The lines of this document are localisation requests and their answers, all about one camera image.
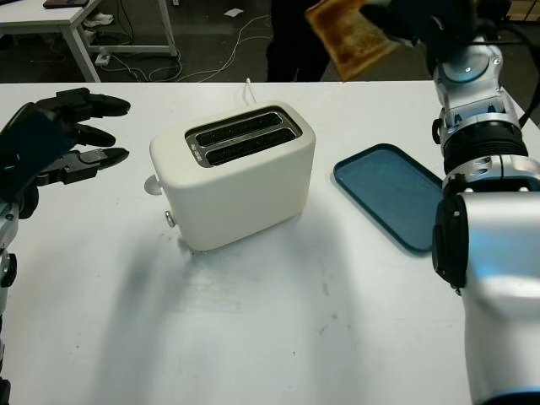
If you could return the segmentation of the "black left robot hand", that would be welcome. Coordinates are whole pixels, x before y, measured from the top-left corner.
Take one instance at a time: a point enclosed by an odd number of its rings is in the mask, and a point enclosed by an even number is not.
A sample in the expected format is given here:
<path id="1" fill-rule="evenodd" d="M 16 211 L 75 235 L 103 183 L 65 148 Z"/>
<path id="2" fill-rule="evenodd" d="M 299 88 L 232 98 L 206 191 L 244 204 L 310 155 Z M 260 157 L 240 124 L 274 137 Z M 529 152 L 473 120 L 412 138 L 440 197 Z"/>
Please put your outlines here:
<path id="1" fill-rule="evenodd" d="M 129 152 L 116 148 L 116 139 L 108 132 L 84 123 L 91 118 L 125 116 L 130 108 L 125 100 L 92 94 L 86 88 L 23 105 L 1 131 L 3 192 L 21 192 L 58 160 L 64 169 L 69 155 L 84 164 L 96 164 L 97 170 L 121 163 Z"/>

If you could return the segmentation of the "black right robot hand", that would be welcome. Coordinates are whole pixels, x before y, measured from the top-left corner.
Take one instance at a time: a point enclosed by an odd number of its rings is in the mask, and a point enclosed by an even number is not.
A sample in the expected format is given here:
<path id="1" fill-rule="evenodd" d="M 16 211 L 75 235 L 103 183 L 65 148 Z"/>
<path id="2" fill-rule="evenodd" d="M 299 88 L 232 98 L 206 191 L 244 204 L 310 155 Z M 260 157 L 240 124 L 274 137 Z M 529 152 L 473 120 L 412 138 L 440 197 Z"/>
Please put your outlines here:
<path id="1" fill-rule="evenodd" d="M 390 40 L 423 45 L 431 73 L 476 36 L 476 12 L 471 1 L 367 1 L 359 12 Z"/>

